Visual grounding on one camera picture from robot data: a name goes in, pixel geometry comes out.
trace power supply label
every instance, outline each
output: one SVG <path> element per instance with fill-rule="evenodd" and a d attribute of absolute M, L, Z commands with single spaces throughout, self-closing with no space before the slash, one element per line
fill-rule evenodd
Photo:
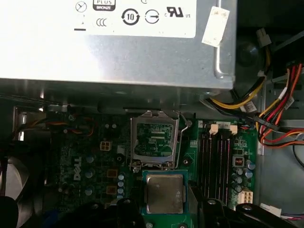
<path fill-rule="evenodd" d="M 72 0 L 72 30 L 88 35 L 194 38 L 197 0 Z"/>

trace ul logo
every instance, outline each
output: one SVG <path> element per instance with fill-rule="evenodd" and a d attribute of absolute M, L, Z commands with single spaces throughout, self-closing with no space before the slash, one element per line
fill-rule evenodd
<path fill-rule="evenodd" d="M 184 17 L 184 14 L 182 13 L 182 10 L 181 10 L 180 7 L 178 7 L 179 12 L 177 12 L 176 7 L 167 7 L 167 11 L 168 11 L 168 13 L 170 13 L 171 18 L 173 17 L 173 15 L 175 15 L 177 18 L 183 18 Z"/>
<path fill-rule="evenodd" d="M 106 27 L 105 21 L 106 21 L 106 18 L 98 18 L 96 21 L 96 25 L 101 26 L 101 27 Z"/>

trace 80 plus bronze logo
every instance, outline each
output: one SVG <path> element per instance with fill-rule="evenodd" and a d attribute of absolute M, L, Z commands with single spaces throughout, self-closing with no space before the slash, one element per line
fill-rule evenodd
<path fill-rule="evenodd" d="M 93 0 L 93 9 L 97 11 L 114 11 L 116 0 Z"/>

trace metal bracket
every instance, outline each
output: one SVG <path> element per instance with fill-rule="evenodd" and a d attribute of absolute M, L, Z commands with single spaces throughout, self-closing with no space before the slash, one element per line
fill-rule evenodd
<path fill-rule="evenodd" d="M 133 166 L 136 165 L 136 160 L 141 162 L 141 166 L 166 166 L 168 168 L 175 167 L 175 156 L 176 156 L 176 146 L 177 146 L 177 136 L 179 129 L 180 113 L 178 113 L 177 119 L 172 119 L 163 111 L 157 111 L 157 115 L 153 116 L 152 111 L 147 111 L 143 115 L 138 117 L 131 118 L 131 162 L 130 170 Z M 169 143 L 170 148 L 172 149 L 172 154 L 167 157 L 151 157 L 143 156 L 135 153 L 135 147 L 138 145 L 137 139 L 137 124 L 170 124 L 172 128 L 172 138 Z"/>

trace ram slot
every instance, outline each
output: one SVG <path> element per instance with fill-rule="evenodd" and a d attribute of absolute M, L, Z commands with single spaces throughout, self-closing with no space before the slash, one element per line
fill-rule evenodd
<path fill-rule="evenodd" d="M 210 168 L 210 149 L 211 149 L 212 141 L 211 139 L 205 134 L 203 135 L 203 140 L 201 142 L 201 153 L 202 153 L 202 163 L 201 163 L 201 191 L 205 197 L 209 195 L 209 183 L 210 183 L 210 175 L 209 175 L 209 168 Z"/>
<path fill-rule="evenodd" d="M 222 165 L 223 165 L 223 157 L 224 157 L 223 147 L 224 147 L 224 141 L 220 137 L 220 139 L 218 140 L 218 149 L 217 149 L 218 157 L 217 157 L 217 171 L 216 171 L 216 174 L 217 174 L 216 198 L 220 199 L 220 200 L 222 199 L 222 194 L 223 194 L 223 189 L 222 189 L 222 184 L 223 184 L 223 167 L 222 167 Z"/>
<path fill-rule="evenodd" d="M 200 135 L 199 141 L 199 154 L 198 154 L 198 186 L 201 188 L 203 177 L 202 177 L 202 167 L 203 167 L 203 155 L 205 153 L 206 147 L 206 137 L 204 134 Z"/>
<path fill-rule="evenodd" d="M 223 194 L 222 201 L 228 203 L 228 187 L 230 183 L 230 177 L 232 172 L 232 152 L 231 152 L 231 140 L 224 141 L 224 160 L 223 160 Z"/>
<path fill-rule="evenodd" d="M 216 198 L 218 185 L 218 144 L 217 136 L 211 136 L 209 144 L 209 179 L 208 179 L 208 198 Z"/>

